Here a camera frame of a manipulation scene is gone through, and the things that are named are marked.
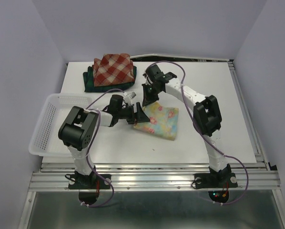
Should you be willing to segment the pastel floral skirt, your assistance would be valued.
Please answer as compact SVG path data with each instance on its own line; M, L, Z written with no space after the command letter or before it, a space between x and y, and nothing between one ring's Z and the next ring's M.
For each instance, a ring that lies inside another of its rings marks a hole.
M142 108L150 121L146 123L134 124L134 129L174 141L177 137L177 125L179 109L175 107L165 107L158 102Z

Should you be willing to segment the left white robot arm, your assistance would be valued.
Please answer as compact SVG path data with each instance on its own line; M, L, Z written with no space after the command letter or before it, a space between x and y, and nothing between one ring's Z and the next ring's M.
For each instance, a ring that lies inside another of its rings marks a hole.
M75 172L66 176L72 185L91 188L96 183L95 166L89 162L88 155L100 126L113 127L119 120L126 120L130 125L150 121L140 103L132 103L135 96L135 93L114 94L101 111L78 106L70 110L58 131L58 138L67 146L74 159Z

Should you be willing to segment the green plaid skirt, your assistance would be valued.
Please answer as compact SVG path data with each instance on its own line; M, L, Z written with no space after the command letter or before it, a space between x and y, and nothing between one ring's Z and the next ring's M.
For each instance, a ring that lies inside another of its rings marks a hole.
M134 79L136 80L137 76L137 67L133 67L133 74ZM121 90L127 90L134 86L135 80L130 83L122 83L122 84L115 84L115 85L108 85L108 86L94 86L93 81L93 67L89 66L87 71L83 73L83 80L84 80L84 87L86 93L104 93L110 89L121 89Z

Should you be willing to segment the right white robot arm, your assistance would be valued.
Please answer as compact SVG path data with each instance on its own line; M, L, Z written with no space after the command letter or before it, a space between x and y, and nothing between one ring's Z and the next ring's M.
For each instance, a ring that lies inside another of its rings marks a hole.
M193 127L202 137L209 158L209 173L198 175L197 178L203 183L210 181L214 186L220 186L231 174L225 154L216 146L218 141L216 134L221 129L222 115L217 98L213 95L206 96L198 93L184 84L186 72L184 68L178 66L183 77L172 72L164 73L158 66L159 62L153 63L144 71L145 83L143 87L143 106L148 106L159 100L159 93L165 92L185 105Z

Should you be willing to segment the red plaid skirt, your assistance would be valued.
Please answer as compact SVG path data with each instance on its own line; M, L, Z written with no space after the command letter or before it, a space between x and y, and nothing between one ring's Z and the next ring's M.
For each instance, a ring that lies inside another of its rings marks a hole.
M104 54L94 58L93 83L95 87L133 83L134 65L127 53Z

